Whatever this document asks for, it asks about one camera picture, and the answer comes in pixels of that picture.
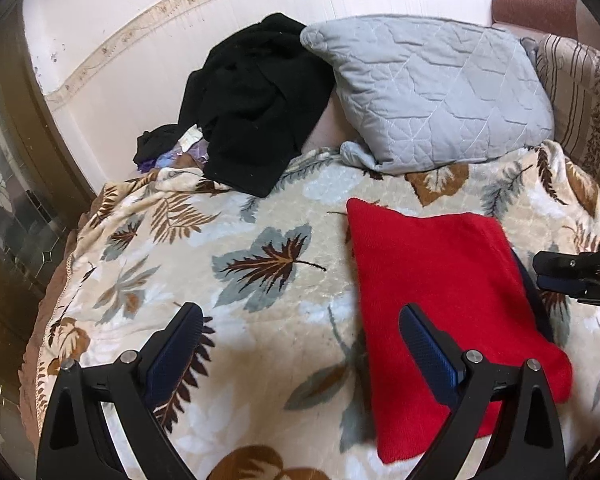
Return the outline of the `brown ruffled bed sheet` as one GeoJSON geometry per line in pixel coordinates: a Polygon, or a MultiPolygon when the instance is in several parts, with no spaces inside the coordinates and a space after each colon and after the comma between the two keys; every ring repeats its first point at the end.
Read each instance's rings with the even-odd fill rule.
{"type": "Polygon", "coordinates": [[[78,224],[68,234],[62,249],[61,263],[55,269],[50,282],[46,287],[46,293],[43,299],[38,304],[38,314],[33,325],[32,335],[26,345],[22,356],[22,363],[18,370],[18,378],[20,381],[19,387],[19,404],[20,417],[23,424],[24,433],[31,442],[34,452],[38,452],[38,441],[40,433],[38,432],[38,415],[36,414],[36,378],[38,372],[38,352],[42,346],[45,327],[52,316],[57,304],[57,300],[64,289],[67,281],[67,260],[69,255],[76,248],[76,238],[78,233],[84,228],[86,222],[91,219],[91,216],[96,212],[102,203],[102,194],[99,194],[91,204],[88,211],[81,214],[78,224]]]}

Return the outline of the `grey quilted pillow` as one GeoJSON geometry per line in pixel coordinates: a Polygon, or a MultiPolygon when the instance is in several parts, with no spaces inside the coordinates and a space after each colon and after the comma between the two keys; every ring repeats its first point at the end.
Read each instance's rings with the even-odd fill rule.
{"type": "Polygon", "coordinates": [[[350,166],[396,176],[553,139],[550,99],[506,29],[376,14],[306,26],[300,41],[332,66],[360,136],[341,145],[350,166]]]}

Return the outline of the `white paper tag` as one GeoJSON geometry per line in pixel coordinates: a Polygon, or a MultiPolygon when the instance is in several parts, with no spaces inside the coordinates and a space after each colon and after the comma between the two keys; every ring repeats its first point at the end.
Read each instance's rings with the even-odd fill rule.
{"type": "Polygon", "coordinates": [[[188,151],[192,145],[199,142],[204,135],[196,125],[189,127],[178,140],[178,144],[181,145],[183,151],[188,151]]]}

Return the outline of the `purple patterned cloth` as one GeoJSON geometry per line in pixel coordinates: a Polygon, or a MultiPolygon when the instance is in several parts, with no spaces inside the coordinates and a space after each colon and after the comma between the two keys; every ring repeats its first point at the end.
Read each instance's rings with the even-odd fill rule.
{"type": "Polygon", "coordinates": [[[200,139],[186,152],[183,152],[180,146],[177,145],[171,151],[160,155],[157,159],[148,159],[146,162],[141,162],[136,168],[141,174],[146,174],[146,172],[154,168],[202,168],[206,162],[208,162],[208,142],[200,139]]]}

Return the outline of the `brown padded headboard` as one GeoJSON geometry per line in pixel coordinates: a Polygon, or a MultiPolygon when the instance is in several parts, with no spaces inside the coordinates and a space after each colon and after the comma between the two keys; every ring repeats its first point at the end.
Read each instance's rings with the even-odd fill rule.
{"type": "Polygon", "coordinates": [[[492,0],[492,21],[573,39],[600,31],[581,0],[492,0]]]}

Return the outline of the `leaf pattern fleece blanket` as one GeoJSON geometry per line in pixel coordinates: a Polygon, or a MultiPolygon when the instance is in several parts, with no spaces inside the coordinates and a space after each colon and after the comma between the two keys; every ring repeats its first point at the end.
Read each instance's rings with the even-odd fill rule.
{"type": "Polygon", "coordinates": [[[44,330],[38,432],[62,362],[111,362],[190,301],[204,330],[157,417],[198,478],[406,477],[411,460],[386,465],[375,448],[353,197],[412,217],[483,214],[523,263],[600,244],[600,188],[552,141],[401,177],[319,150],[295,159],[265,198],[197,169],[109,183],[44,330]]]}

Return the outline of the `wooden stained glass door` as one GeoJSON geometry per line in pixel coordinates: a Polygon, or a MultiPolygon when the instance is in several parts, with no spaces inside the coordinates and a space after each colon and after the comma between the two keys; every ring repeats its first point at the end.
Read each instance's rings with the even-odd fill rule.
{"type": "Polygon", "coordinates": [[[0,21],[0,457],[22,474],[34,453],[18,370],[68,231],[92,198],[35,81],[17,2],[0,21]]]}

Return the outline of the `red and blue knit sweater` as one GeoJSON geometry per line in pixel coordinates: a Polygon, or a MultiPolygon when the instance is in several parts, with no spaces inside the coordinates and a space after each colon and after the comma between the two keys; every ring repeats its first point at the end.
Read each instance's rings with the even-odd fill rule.
{"type": "Polygon", "coordinates": [[[568,401],[568,356],[541,334],[500,224],[478,214],[407,217],[347,202],[380,460],[426,451],[449,411],[434,400],[399,333],[399,312],[417,304],[463,350],[521,366],[537,359],[558,404],[568,401]]]}

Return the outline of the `striped beige bolster cushion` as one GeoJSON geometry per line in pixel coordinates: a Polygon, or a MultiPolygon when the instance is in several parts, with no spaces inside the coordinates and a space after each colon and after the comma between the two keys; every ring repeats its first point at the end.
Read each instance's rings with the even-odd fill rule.
{"type": "Polygon", "coordinates": [[[556,35],[521,43],[552,104],[555,140],[600,186],[600,50],[556,35]]]}

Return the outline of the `black garment pile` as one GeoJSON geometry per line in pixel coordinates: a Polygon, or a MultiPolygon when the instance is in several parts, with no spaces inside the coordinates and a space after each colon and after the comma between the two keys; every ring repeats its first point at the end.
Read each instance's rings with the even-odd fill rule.
{"type": "Polygon", "coordinates": [[[206,178],[265,197],[300,154],[335,87],[332,66],[302,46],[303,29],[271,14],[217,44],[188,76],[176,130],[202,133],[206,178]]]}

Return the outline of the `small black cloth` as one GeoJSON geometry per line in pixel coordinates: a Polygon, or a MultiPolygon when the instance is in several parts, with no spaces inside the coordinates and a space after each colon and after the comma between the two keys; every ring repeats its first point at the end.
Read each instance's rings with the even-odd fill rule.
{"type": "Polygon", "coordinates": [[[136,169],[143,174],[154,168],[158,158],[171,151],[180,140],[178,126],[162,125],[151,131],[144,131],[136,139],[136,153],[133,157],[136,169]]]}

